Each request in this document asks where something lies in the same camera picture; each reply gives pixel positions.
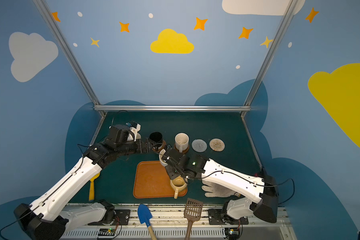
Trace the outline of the white cream mug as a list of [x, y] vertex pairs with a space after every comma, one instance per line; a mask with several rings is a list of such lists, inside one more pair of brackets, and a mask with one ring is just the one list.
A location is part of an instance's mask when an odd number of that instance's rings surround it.
[[175, 146], [179, 149], [180, 146], [186, 146], [189, 145], [189, 136], [185, 133], [179, 133], [175, 136]]

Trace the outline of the white light-blue mug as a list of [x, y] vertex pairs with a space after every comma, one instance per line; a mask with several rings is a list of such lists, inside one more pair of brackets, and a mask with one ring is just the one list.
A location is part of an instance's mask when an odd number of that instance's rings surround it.
[[166, 150], [165, 149], [162, 149], [160, 152], [159, 152], [159, 161], [161, 163], [161, 165], [163, 167], [166, 167], [168, 164], [166, 162], [166, 157], [164, 156], [166, 153]]

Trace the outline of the grey white woven coaster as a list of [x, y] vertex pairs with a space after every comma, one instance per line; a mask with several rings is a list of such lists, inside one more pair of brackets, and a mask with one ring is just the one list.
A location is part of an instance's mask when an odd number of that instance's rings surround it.
[[204, 140], [196, 139], [192, 142], [192, 148], [195, 152], [203, 153], [206, 151], [208, 145]]

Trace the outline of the black mug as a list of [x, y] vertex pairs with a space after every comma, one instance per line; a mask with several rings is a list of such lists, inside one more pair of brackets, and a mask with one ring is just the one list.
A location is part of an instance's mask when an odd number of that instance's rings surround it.
[[153, 132], [149, 136], [152, 148], [158, 151], [163, 146], [163, 135], [160, 132]]

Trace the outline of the brown wooden round coaster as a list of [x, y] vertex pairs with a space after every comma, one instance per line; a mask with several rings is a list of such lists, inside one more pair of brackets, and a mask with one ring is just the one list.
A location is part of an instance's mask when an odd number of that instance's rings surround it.
[[156, 143], [152, 146], [152, 151], [159, 153], [161, 150], [165, 149], [167, 146], [167, 143], [165, 140], [163, 140], [161, 143]]

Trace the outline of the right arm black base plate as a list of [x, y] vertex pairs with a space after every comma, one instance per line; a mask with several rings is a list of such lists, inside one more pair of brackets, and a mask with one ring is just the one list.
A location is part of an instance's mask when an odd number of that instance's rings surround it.
[[208, 209], [208, 220], [210, 225], [248, 225], [247, 217], [242, 217], [239, 220], [233, 219], [221, 209]]

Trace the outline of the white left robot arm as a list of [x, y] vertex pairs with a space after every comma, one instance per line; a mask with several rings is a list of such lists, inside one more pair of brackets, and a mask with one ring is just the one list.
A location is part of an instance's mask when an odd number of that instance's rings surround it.
[[78, 210], [64, 211], [76, 193], [110, 163], [121, 156], [145, 154], [153, 145], [138, 139], [124, 144], [97, 143], [89, 147], [78, 163], [51, 189], [31, 204], [20, 204], [14, 210], [21, 229], [32, 240], [58, 240], [64, 233], [89, 223], [108, 223], [114, 207], [106, 201]]

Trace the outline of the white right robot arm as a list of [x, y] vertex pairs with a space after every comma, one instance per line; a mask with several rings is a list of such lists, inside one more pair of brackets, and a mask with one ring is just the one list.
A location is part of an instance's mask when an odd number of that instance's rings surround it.
[[229, 169], [210, 158], [201, 155], [187, 157], [174, 148], [160, 154], [171, 180], [182, 177], [189, 180], [205, 180], [232, 190], [244, 196], [242, 199], [230, 200], [223, 212], [232, 219], [238, 220], [253, 214], [267, 223], [276, 223], [279, 204], [279, 192], [276, 180], [264, 173], [254, 177]]

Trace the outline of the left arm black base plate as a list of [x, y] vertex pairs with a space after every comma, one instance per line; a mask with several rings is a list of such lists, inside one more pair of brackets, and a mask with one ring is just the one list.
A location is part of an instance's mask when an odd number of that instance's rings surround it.
[[88, 226], [126, 226], [129, 223], [130, 213], [130, 210], [107, 211], [101, 221], [89, 223]]

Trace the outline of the beige spiral woven coaster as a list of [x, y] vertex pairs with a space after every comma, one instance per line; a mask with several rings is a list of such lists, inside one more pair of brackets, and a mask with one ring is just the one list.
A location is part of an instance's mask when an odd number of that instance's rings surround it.
[[225, 149], [225, 143], [217, 138], [210, 140], [209, 146], [215, 152], [222, 152]]

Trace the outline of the beige yellow mug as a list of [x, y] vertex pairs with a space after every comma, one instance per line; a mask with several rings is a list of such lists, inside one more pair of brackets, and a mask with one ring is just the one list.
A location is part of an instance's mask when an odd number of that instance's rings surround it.
[[183, 190], [185, 190], [188, 186], [188, 184], [185, 182], [185, 180], [178, 176], [177, 178], [170, 180], [170, 186], [175, 191], [174, 193], [174, 199], [177, 199], [179, 196], [179, 193]]

